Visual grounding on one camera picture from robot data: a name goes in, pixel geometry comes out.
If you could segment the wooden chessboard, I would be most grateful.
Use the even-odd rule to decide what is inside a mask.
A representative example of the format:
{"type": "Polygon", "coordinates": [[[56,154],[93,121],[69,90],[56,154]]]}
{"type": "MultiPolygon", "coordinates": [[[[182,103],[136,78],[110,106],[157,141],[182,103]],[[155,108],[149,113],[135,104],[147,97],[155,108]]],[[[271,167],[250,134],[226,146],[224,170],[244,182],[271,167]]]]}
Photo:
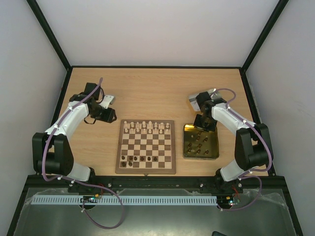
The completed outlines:
{"type": "Polygon", "coordinates": [[[174,175],[176,173],[175,122],[173,120],[123,119],[120,125],[116,174],[174,175]]]}

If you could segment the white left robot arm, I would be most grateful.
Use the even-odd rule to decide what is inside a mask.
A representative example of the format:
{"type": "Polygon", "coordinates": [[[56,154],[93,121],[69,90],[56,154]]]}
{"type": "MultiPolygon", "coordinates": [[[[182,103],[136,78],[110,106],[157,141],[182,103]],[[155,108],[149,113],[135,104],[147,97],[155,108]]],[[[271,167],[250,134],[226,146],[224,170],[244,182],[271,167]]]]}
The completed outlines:
{"type": "Polygon", "coordinates": [[[71,182],[87,182],[94,171],[74,161],[69,141],[78,125],[85,122],[87,117],[94,122],[114,122],[116,112],[110,108],[114,100],[113,95],[104,93],[100,83],[86,83],[83,92],[71,96],[57,121],[43,133],[33,135],[34,170],[46,181],[64,178],[71,182]]]}

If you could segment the gold tin tray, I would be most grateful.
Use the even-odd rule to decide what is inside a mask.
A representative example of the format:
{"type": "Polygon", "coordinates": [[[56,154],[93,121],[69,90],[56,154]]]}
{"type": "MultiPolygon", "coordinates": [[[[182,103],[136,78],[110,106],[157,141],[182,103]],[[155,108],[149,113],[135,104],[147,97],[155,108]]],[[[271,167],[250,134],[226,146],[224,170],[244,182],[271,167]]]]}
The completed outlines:
{"type": "Polygon", "coordinates": [[[193,124],[183,129],[183,156],[188,159],[217,159],[220,155],[218,130],[205,131],[193,124]]]}

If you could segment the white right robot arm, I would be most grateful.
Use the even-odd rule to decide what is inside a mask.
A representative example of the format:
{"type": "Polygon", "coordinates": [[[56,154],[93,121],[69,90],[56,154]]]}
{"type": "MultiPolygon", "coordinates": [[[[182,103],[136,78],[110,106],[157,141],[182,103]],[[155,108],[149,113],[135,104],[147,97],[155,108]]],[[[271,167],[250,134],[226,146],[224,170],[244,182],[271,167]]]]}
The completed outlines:
{"type": "Polygon", "coordinates": [[[202,92],[196,96],[201,115],[197,115],[194,126],[204,131],[214,131],[217,123],[223,124],[235,135],[234,160],[219,169],[219,178],[215,180],[215,188],[226,192],[232,186],[232,180],[242,179],[251,172],[266,172],[272,166],[273,150],[268,127],[252,122],[234,111],[230,103],[236,93],[230,89],[233,98],[212,98],[211,94],[202,92]]]}

